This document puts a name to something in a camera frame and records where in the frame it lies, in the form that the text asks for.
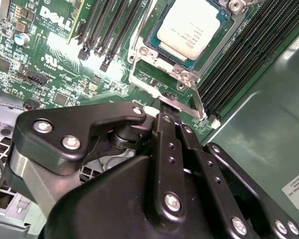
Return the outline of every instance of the electronic component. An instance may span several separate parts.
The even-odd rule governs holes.
[[[81,1],[80,0],[75,0],[74,6],[79,9],[81,6]]]
[[[0,0],[0,19],[6,19],[10,7],[10,0]]]
[[[21,12],[20,12],[20,16],[22,16],[23,18],[27,18],[28,17],[28,12],[29,12],[28,9],[22,8]]]
[[[23,107],[29,111],[36,110],[40,107],[41,103],[39,101],[36,101],[34,99],[27,99],[23,103]]]
[[[68,97],[61,94],[61,93],[56,93],[55,96],[55,102],[60,105],[60,106],[65,106],[66,102],[68,101]]]
[[[18,46],[24,46],[30,42],[30,37],[26,33],[17,34],[14,36],[14,42]]]
[[[49,78],[41,73],[25,69],[24,72],[17,72],[16,76],[20,79],[44,86]]]
[[[157,32],[159,47],[181,61],[197,60],[220,27],[218,12],[205,0],[177,0]]]
[[[15,30],[16,31],[19,31],[19,32],[27,32],[27,24],[26,23],[23,23],[23,22],[19,22],[17,21],[16,24],[15,24]]]
[[[0,58],[0,71],[3,73],[8,73],[10,70],[11,63]]]
[[[26,19],[28,19],[29,21],[34,21],[34,18],[35,18],[35,13],[32,11],[29,11]]]
[[[96,84],[99,84],[100,82],[101,82],[101,78],[100,77],[98,77],[98,76],[93,76],[92,77],[92,81],[94,81]]]
[[[89,84],[89,90],[90,91],[96,91],[98,89],[98,86],[93,84],[93,83],[90,83]]]

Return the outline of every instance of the integrated circuit chip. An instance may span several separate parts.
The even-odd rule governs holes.
[[[27,32],[27,24],[18,21],[15,25],[15,30],[19,32]]]
[[[159,47],[182,61],[197,60],[220,27],[218,12],[205,0],[176,0],[157,32]]]
[[[26,8],[22,8],[22,9],[21,9],[21,12],[20,12],[20,15],[21,15],[22,17],[24,17],[24,18],[27,18],[27,17],[28,17],[28,12],[29,12],[28,9],[26,9]]]
[[[28,12],[28,16],[26,17],[26,19],[30,20],[30,21],[34,21],[34,17],[35,17],[35,13],[32,11]]]
[[[10,70],[11,63],[0,58],[0,71],[4,73],[8,73]]]
[[[68,100],[68,97],[61,94],[61,93],[56,93],[55,96],[55,102],[60,105],[60,106],[65,106],[66,102]]]

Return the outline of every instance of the hex bolt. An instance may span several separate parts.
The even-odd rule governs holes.
[[[171,193],[167,193],[165,195],[165,203],[167,207],[173,212],[178,212],[180,210],[179,199]]]
[[[75,136],[66,136],[62,139],[62,144],[64,147],[70,150],[79,149],[81,146],[80,140]]]
[[[217,146],[213,145],[212,148],[215,150],[216,153],[220,153],[220,149]]]
[[[187,133],[193,133],[190,127],[185,126],[184,129],[186,130]]]
[[[242,220],[240,220],[238,217],[233,217],[231,222],[233,223],[234,228],[239,234],[243,236],[247,234],[247,228]]]
[[[275,220],[275,224],[278,228],[278,230],[282,233],[282,234],[287,234],[287,228],[284,226],[284,224],[282,224],[282,222]]]
[[[299,235],[298,228],[292,222],[288,222],[288,227],[294,234]]]
[[[163,116],[163,119],[164,119],[166,122],[170,123],[170,118],[169,118],[168,116]]]
[[[142,114],[142,110],[138,107],[133,107],[133,111],[134,113],[138,114],[138,115],[141,115]]]
[[[39,133],[50,133],[53,130],[52,125],[44,120],[35,122],[33,128]]]

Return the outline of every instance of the green circuit board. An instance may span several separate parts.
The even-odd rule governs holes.
[[[134,1],[138,0],[129,1],[122,18],[127,15],[128,8]],[[0,91],[22,100],[37,100],[41,102],[42,109],[124,101],[135,102],[140,106],[153,105],[155,100],[147,92],[129,84],[131,64],[127,61],[130,37],[144,12],[147,1],[142,2],[137,17],[129,27],[118,55],[110,64],[107,72],[100,70],[103,57],[93,55],[85,61],[78,59],[82,46],[78,45],[75,38],[80,26],[89,16],[93,2],[93,0],[83,0],[77,5],[76,0],[12,0],[9,17],[0,21]],[[157,1],[142,31],[142,37],[148,36],[166,3],[167,0]],[[222,58],[260,7],[253,6],[248,9],[245,19],[228,40],[217,59]],[[22,16],[23,9],[27,9],[31,17]],[[109,13],[100,33],[101,36],[111,24],[112,14],[114,13]],[[18,22],[27,27],[27,33],[30,36],[27,46],[17,46],[13,40]],[[114,36],[119,34],[123,23],[124,21],[119,23]],[[206,48],[205,54],[200,59],[200,65],[207,60],[232,24],[231,20],[223,24],[222,30],[214,36]],[[208,68],[213,69],[216,64],[215,60]],[[20,79],[16,75],[20,68],[44,74],[49,80],[41,86]],[[175,94],[181,103],[188,106],[192,104],[190,91],[177,91],[176,80],[161,70],[145,62],[139,62],[135,75],[149,85],[155,85],[162,93]],[[208,119],[199,120],[182,113],[182,120],[195,129],[201,141],[212,130]]]

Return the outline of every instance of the white connector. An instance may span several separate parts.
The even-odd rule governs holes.
[[[10,7],[10,0],[0,0],[0,19],[6,19]]]

